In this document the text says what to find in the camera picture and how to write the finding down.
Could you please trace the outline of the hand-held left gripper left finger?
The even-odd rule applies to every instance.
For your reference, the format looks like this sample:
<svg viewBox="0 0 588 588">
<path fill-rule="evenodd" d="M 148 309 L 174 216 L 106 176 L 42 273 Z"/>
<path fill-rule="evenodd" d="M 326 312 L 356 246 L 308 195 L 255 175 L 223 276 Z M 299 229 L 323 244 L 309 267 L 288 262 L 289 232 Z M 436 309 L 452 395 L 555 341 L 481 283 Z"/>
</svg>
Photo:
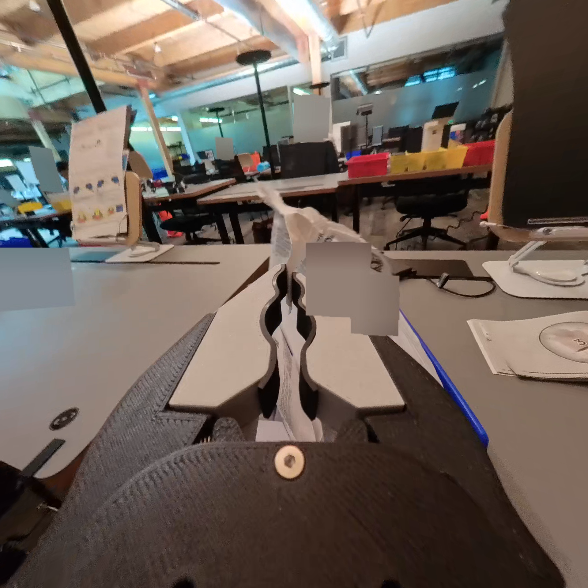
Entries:
<svg viewBox="0 0 588 588">
<path fill-rule="evenodd" d="M 273 337 L 288 292 L 285 264 L 227 301 L 215 313 L 169 400 L 179 412 L 231 417 L 248 425 L 275 411 L 280 373 Z"/>
</svg>

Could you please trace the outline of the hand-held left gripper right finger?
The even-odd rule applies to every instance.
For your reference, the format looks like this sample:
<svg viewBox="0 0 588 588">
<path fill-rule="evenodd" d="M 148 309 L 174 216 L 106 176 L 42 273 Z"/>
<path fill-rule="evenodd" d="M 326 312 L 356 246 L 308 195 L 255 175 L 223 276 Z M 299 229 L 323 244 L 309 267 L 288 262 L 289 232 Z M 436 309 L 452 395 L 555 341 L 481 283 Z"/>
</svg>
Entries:
<svg viewBox="0 0 588 588">
<path fill-rule="evenodd" d="M 299 350 L 299 397 L 312 421 L 336 430 L 344 422 L 403 412 L 396 384 L 370 337 L 353 334 L 350 319 L 311 316 L 306 278 L 292 277 Z"/>
</svg>

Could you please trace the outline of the blue plastic bin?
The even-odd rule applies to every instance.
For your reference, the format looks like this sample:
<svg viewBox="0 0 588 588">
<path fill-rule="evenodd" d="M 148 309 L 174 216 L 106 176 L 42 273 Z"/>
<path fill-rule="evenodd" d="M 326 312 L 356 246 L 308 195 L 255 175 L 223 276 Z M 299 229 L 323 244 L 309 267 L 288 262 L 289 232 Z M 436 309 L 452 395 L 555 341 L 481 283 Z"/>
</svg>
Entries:
<svg viewBox="0 0 588 588">
<path fill-rule="evenodd" d="M 436 356 L 433 354 L 428 345 L 417 332 L 416 328 L 410 323 L 410 321 L 408 320 L 403 311 L 400 311 L 400 315 L 418 339 L 424 353 L 429 358 L 430 363 L 434 367 L 435 372 L 440 379 L 441 385 L 443 386 L 445 391 L 451 396 L 452 400 L 459 406 L 461 412 L 465 415 L 466 419 L 468 420 L 472 429 L 474 430 L 476 436 L 481 441 L 481 444 L 483 445 L 484 449 L 487 450 L 489 446 L 489 436 L 485 428 L 481 424 L 480 420 L 475 415 L 474 411 L 469 406 L 466 399 L 460 393 L 459 389 L 453 383 L 452 379 L 449 377 L 441 363 L 437 360 Z"/>
</svg>

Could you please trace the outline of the printed white paper bag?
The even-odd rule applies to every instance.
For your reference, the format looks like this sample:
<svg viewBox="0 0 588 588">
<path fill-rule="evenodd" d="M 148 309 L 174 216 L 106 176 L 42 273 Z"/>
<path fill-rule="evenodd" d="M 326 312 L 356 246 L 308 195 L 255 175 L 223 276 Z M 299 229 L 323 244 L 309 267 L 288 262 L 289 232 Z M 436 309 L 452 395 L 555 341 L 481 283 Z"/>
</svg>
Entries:
<svg viewBox="0 0 588 588">
<path fill-rule="evenodd" d="M 274 212 L 272 253 L 285 262 L 288 292 L 282 301 L 282 323 L 274 337 L 282 350 L 277 414 L 293 440 L 323 442 L 336 430 L 312 421 L 299 397 L 299 350 L 296 311 L 292 307 L 292 277 L 306 278 L 306 310 L 311 316 L 350 319 L 353 334 L 388 340 L 398 334 L 399 279 L 384 255 L 357 233 L 323 217 L 313 208 L 286 204 L 277 189 L 258 183 L 262 200 Z"/>
</svg>

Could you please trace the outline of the lego instruction booklet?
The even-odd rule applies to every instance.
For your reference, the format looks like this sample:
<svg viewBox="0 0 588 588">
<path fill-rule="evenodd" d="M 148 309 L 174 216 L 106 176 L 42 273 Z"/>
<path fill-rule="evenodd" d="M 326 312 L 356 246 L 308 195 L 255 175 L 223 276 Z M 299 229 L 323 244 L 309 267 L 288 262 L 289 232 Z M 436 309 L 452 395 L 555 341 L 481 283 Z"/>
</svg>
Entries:
<svg viewBox="0 0 588 588">
<path fill-rule="evenodd" d="M 587 311 L 467 324 L 493 374 L 587 381 Z"/>
</svg>

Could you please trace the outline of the white folding stand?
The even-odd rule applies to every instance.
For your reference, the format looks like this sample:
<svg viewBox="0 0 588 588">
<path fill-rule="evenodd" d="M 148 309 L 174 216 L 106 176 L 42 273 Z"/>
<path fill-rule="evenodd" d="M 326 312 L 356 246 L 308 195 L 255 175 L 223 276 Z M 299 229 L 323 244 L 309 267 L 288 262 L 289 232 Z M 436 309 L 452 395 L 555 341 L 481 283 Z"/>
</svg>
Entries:
<svg viewBox="0 0 588 588">
<path fill-rule="evenodd" d="M 507 261 L 483 263 L 486 273 L 504 293 L 517 298 L 587 300 L 586 260 L 530 259 L 534 251 L 548 242 L 586 240 L 587 226 L 536 226 L 526 231 L 486 219 L 480 225 L 501 239 L 525 241 L 524 246 L 511 254 Z"/>
<path fill-rule="evenodd" d="M 151 262 L 159 256 L 173 249 L 173 244 L 159 244 L 156 242 L 138 242 L 105 261 L 106 263 L 144 263 Z"/>
</svg>

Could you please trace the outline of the black oval desk grommet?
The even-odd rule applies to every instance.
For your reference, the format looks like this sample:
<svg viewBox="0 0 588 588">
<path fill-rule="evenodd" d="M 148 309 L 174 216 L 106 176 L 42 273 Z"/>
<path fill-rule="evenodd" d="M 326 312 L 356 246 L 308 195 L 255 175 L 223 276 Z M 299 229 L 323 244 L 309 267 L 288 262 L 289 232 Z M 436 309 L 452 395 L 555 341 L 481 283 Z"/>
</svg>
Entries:
<svg viewBox="0 0 588 588">
<path fill-rule="evenodd" d="M 79 415 L 79 408 L 68 408 L 56 415 L 49 424 L 49 430 L 58 431 L 69 426 Z"/>
</svg>

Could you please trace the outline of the black office chair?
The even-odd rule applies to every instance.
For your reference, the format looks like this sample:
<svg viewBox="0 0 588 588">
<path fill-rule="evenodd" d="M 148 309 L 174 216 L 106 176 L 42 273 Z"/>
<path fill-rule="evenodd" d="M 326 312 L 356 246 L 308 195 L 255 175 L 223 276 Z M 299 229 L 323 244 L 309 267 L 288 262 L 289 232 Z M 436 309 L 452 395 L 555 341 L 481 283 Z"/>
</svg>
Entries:
<svg viewBox="0 0 588 588">
<path fill-rule="evenodd" d="M 401 229 L 396 239 L 387 242 L 385 251 L 392 246 L 397 247 L 399 243 L 418 238 L 422 249 L 428 248 L 429 239 L 440 239 L 442 241 L 466 249 L 466 243 L 450 236 L 448 229 L 440 229 L 432 225 L 432 221 L 438 217 L 450 217 L 467 207 L 470 188 L 463 188 L 456 192 L 441 194 L 423 194 L 400 196 L 396 200 L 396 210 L 401 213 L 401 221 L 421 219 L 422 224 L 412 231 Z"/>
</svg>

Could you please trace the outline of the long wooden table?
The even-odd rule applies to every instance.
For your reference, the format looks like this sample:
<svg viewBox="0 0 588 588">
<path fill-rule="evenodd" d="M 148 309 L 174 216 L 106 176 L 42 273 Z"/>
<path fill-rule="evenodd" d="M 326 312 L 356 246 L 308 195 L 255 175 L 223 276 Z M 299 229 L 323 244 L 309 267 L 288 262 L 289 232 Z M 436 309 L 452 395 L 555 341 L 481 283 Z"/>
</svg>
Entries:
<svg viewBox="0 0 588 588">
<path fill-rule="evenodd" d="M 346 178 L 338 180 L 338 187 L 355 187 L 367 184 L 383 184 L 398 182 L 423 181 L 437 178 L 469 178 L 477 175 L 489 174 L 492 172 L 492 164 L 478 166 L 465 166 L 460 168 L 444 169 L 437 171 L 416 171 L 387 174 L 380 176 L 364 176 L 358 178 Z"/>
</svg>

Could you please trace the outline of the red plastic bin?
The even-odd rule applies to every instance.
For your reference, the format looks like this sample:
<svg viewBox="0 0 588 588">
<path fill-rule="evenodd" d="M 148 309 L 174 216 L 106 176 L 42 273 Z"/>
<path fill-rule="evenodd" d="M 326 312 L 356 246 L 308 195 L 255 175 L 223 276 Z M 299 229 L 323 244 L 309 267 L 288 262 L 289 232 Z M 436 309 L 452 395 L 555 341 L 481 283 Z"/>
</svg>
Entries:
<svg viewBox="0 0 588 588">
<path fill-rule="evenodd" d="M 387 152 L 353 156 L 347 161 L 348 179 L 386 176 L 389 161 L 390 154 Z"/>
<path fill-rule="evenodd" d="M 494 139 L 481 142 L 467 143 L 467 151 L 462 167 L 492 165 L 496 141 Z"/>
</svg>

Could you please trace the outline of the yellow plastic bin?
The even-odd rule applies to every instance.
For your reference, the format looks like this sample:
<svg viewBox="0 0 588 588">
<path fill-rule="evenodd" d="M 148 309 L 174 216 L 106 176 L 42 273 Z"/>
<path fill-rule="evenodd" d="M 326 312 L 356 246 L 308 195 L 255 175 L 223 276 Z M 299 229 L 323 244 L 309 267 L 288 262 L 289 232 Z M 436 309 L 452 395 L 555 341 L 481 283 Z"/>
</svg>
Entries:
<svg viewBox="0 0 588 588">
<path fill-rule="evenodd" d="M 454 148 L 439 148 L 436 151 L 423 151 L 423 171 L 442 171 L 459 169 L 463 166 L 468 147 L 458 145 Z"/>
<path fill-rule="evenodd" d="M 389 174 L 421 172 L 424 169 L 424 152 L 398 152 L 390 155 Z"/>
</svg>

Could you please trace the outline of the propped board with printed sheet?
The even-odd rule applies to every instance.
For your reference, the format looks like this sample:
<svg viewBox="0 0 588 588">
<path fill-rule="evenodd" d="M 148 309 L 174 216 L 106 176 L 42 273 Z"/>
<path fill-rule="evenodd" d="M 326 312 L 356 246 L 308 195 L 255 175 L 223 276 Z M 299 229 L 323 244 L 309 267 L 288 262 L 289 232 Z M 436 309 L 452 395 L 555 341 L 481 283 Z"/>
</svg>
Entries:
<svg viewBox="0 0 588 588">
<path fill-rule="evenodd" d="M 127 166 L 134 111 L 117 107 L 71 127 L 68 193 L 71 232 L 80 245 L 135 249 L 141 239 L 140 194 L 128 203 Z"/>
</svg>

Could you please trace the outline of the white cardboard box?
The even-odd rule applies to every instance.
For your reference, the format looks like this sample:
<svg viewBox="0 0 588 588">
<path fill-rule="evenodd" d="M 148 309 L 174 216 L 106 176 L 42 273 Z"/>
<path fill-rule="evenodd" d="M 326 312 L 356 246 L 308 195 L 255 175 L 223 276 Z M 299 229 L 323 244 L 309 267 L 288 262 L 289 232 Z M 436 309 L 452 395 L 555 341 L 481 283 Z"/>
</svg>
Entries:
<svg viewBox="0 0 588 588">
<path fill-rule="evenodd" d="M 422 127 L 422 152 L 438 151 L 442 147 L 443 133 L 450 117 L 434 119 Z"/>
</svg>

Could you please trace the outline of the black wood-edged board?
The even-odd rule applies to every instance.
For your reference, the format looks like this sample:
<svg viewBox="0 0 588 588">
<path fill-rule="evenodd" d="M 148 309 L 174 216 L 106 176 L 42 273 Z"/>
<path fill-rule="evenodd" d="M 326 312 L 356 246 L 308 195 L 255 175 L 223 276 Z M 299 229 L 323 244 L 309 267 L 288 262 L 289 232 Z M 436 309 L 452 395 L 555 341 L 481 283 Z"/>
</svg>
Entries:
<svg viewBox="0 0 588 588">
<path fill-rule="evenodd" d="M 496 139 L 488 209 L 499 239 L 587 226 L 587 1 L 509 1 L 513 108 Z"/>
</svg>

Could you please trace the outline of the silver ceiling duct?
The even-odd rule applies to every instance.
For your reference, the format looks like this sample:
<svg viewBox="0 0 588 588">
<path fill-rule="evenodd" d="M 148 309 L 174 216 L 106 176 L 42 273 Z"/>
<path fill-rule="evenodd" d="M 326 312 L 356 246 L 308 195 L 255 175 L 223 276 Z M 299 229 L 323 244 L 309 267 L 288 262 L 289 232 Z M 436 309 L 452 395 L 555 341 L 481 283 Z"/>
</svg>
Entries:
<svg viewBox="0 0 588 588">
<path fill-rule="evenodd" d="M 322 49 L 334 51 L 341 37 L 318 1 L 217 1 L 301 63 Z"/>
</svg>

